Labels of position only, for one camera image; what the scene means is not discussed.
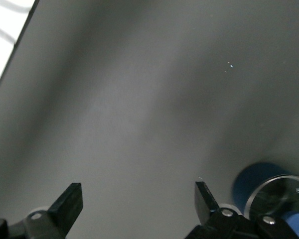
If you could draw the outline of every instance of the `metal ring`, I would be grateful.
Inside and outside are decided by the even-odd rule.
[[[271,178],[269,180],[267,180],[266,182],[264,182],[263,184],[261,184],[260,186],[258,186],[254,192],[250,195],[250,197],[248,198],[248,201],[245,205],[245,209],[244,209],[244,217],[246,217],[247,219],[250,219],[250,207],[251,207],[251,204],[253,203],[256,195],[266,186],[268,185],[269,183],[273,182],[273,181],[276,181],[276,180],[279,180],[279,179],[284,179],[284,178],[287,178],[287,179],[293,179],[293,180],[296,180],[299,182],[299,176],[295,176],[295,175],[283,175],[283,176],[278,176],[278,177],[274,177],[274,178]]]

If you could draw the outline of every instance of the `blue cylinder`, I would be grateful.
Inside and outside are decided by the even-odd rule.
[[[245,214],[245,207],[253,192],[266,181],[290,173],[273,163],[256,163],[245,168],[236,178],[232,196],[236,207]]]

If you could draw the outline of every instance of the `metal screw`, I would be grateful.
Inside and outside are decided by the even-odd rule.
[[[42,216],[41,213],[36,213],[36,214],[34,214],[33,216],[31,216],[31,219],[32,219],[32,220],[36,220],[36,219],[39,219],[41,216]]]
[[[226,217],[231,217],[234,215],[234,213],[232,211],[230,211],[229,209],[223,209],[223,210],[221,210],[221,213]]]
[[[263,221],[267,224],[270,224],[270,225],[274,225],[276,224],[276,221],[275,219],[273,219],[272,217],[269,217],[269,216],[264,216],[263,217]]]

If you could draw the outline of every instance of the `gray surface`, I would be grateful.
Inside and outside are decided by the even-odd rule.
[[[0,217],[81,182],[68,238],[184,238],[268,155],[299,173],[299,1],[45,0],[0,84]]]

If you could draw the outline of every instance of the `cable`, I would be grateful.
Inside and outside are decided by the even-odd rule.
[[[13,45],[16,43],[16,39],[14,39],[12,36],[10,36],[8,33],[6,33],[1,29],[0,29],[0,37],[9,43],[12,43]]]
[[[31,7],[19,6],[7,0],[0,0],[0,6],[21,13],[28,13],[31,10]]]

